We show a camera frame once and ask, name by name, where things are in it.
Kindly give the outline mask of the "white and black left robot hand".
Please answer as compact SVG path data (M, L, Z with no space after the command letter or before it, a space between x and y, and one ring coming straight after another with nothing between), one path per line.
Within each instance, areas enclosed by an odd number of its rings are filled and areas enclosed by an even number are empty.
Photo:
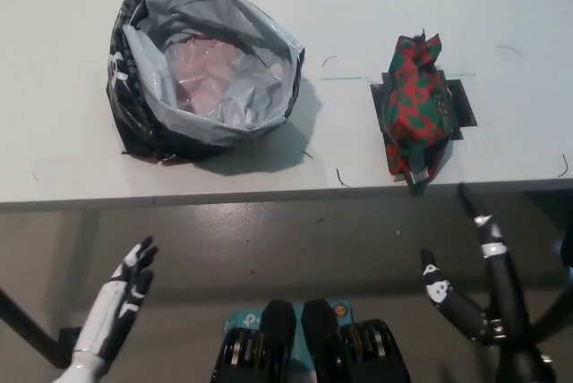
M124 346L153 281L158 252L151 236L137 243L102 285L73 350L111 364Z

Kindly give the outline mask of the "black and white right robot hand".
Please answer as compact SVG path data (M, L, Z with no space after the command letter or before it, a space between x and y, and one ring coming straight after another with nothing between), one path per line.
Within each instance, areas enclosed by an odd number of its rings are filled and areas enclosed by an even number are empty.
M490 304L482 308L456 290L432 251L422 248L422 277L432 305L466 338L499 348L497 382L554 382L555 372L536 345L524 292L495 216L465 183L458 185L457 196L475 226Z

